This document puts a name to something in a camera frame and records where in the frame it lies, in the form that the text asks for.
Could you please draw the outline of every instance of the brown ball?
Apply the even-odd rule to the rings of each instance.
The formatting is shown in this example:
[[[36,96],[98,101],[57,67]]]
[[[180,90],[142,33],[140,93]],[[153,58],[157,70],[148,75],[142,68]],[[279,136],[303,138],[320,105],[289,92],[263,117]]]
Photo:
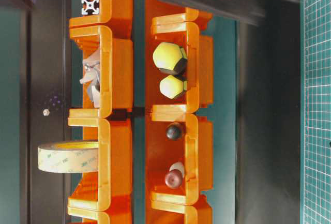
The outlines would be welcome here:
[[[180,170],[172,170],[165,175],[164,181],[169,188],[177,189],[183,183],[183,175]]]
[[[174,122],[167,127],[167,137],[170,140],[178,140],[183,135],[183,127],[180,123]]]

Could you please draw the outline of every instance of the black panel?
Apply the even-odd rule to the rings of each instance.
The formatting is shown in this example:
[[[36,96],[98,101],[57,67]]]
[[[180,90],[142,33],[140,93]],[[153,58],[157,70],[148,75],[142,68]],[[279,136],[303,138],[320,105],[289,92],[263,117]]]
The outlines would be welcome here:
[[[70,0],[37,0],[30,14],[22,14],[21,224],[70,220],[70,175],[42,172],[37,162],[38,145],[71,138],[70,13]]]
[[[299,4],[238,25],[237,223],[299,223]]]

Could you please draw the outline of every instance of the screw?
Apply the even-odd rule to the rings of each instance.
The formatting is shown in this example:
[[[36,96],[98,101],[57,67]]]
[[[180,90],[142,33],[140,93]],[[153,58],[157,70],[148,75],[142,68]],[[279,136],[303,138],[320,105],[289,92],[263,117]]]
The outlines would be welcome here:
[[[42,112],[42,114],[44,116],[49,116],[50,115],[50,111],[48,109],[44,109],[43,112]]]

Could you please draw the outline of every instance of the small ball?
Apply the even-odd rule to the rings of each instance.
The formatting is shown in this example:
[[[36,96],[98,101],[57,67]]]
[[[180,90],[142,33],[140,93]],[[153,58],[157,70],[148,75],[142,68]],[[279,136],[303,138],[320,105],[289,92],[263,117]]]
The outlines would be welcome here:
[[[169,75],[161,80],[160,91],[170,99],[181,97],[187,91],[187,80],[181,76]]]
[[[178,122],[174,122],[167,127],[167,137],[170,140],[177,140],[183,135],[182,125]]]
[[[50,111],[49,111],[49,109],[44,109],[43,112],[42,112],[42,114],[43,114],[44,116],[49,116],[49,115],[50,115]]]
[[[161,72],[170,75],[182,73],[187,66],[184,48],[169,42],[162,42],[158,45],[153,53],[153,61]]]
[[[169,188],[177,189],[183,183],[183,175],[180,170],[172,170],[165,175],[164,181]]]

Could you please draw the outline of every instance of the black bar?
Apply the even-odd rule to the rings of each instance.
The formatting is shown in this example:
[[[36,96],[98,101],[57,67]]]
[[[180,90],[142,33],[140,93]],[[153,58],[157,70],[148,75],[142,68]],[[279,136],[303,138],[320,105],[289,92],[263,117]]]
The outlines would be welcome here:
[[[20,224],[29,224],[29,22],[28,12],[21,12],[20,35]]]
[[[71,0],[63,0],[63,134],[64,140],[71,140],[71,128],[68,127],[69,109],[71,107],[71,42],[69,20],[71,18]],[[71,195],[71,174],[64,174],[63,181],[63,224],[71,222],[68,215],[68,197]]]
[[[134,107],[132,109],[132,117],[145,117],[144,107]]]
[[[258,7],[252,8],[251,4],[239,4],[232,0],[159,0],[183,7],[195,8],[211,12],[217,16],[240,20],[257,25],[264,16],[264,12]]]

